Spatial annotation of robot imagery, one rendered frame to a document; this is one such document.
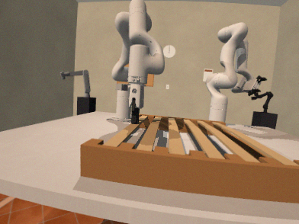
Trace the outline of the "wooden bed frame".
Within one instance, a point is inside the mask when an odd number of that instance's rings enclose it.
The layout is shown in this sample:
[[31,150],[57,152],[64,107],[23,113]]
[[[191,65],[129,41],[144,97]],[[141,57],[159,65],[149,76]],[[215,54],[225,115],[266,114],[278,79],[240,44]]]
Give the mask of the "wooden bed frame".
[[[161,117],[158,130],[169,131],[169,118],[175,118],[178,131],[192,133],[184,120],[190,120],[205,135],[213,135],[197,119],[148,116],[137,128],[148,129],[155,117]],[[259,162],[246,162],[239,155],[207,158],[204,152],[169,153],[169,148],[155,146],[153,151],[139,150],[135,144],[122,142],[118,147],[104,146],[103,139],[90,139],[80,145],[80,176],[122,184],[174,190],[193,194],[299,203],[299,166],[283,165],[211,122]],[[101,145],[99,145],[101,144]]]

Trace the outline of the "tan wooden slat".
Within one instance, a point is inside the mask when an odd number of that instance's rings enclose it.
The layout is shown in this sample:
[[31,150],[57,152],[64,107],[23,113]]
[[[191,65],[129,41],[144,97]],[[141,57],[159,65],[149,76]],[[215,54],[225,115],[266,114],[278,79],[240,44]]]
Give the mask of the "tan wooden slat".
[[248,152],[238,146],[234,141],[229,139],[227,136],[222,134],[219,130],[213,128],[212,126],[208,125],[204,121],[197,120],[197,123],[202,125],[205,129],[210,131],[220,142],[222,142],[234,155],[239,155],[243,158],[246,162],[259,162],[253,156],[251,156]]
[[156,134],[159,128],[161,117],[155,117],[151,124],[149,125],[147,131],[145,132],[140,144],[137,146],[139,150],[152,151],[154,142],[156,139]]
[[139,117],[139,123],[138,124],[130,124],[127,127],[125,127],[123,130],[121,130],[118,134],[113,136],[111,139],[109,139],[105,144],[106,146],[115,146],[118,147],[122,142],[124,142],[134,131],[135,129],[147,118],[148,116],[141,116]]
[[195,126],[190,120],[183,119],[183,121],[193,133],[194,137],[198,141],[199,146],[201,147],[207,158],[225,159],[197,126]]
[[224,129],[224,130],[226,130],[226,131],[228,131],[228,132],[230,132],[230,133],[232,133],[234,136],[237,136],[242,141],[246,142],[247,144],[249,144],[253,148],[260,151],[262,154],[266,155],[269,158],[273,158],[273,159],[279,161],[283,165],[298,165],[298,164],[294,163],[293,161],[289,160],[288,158],[285,158],[283,155],[278,154],[277,152],[271,150],[270,148],[264,146],[263,144],[255,141],[254,139],[246,136],[245,134],[243,134],[239,131],[236,131],[232,128],[229,128],[228,126],[224,126],[221,123],[217,123],[217,122],[211,122],[211,123],[218,126],[218,127],[220,127],[220,128],[222,128],[222,129]]
[[178,126],[174,118],[169,118],[169,153],[185,155]]

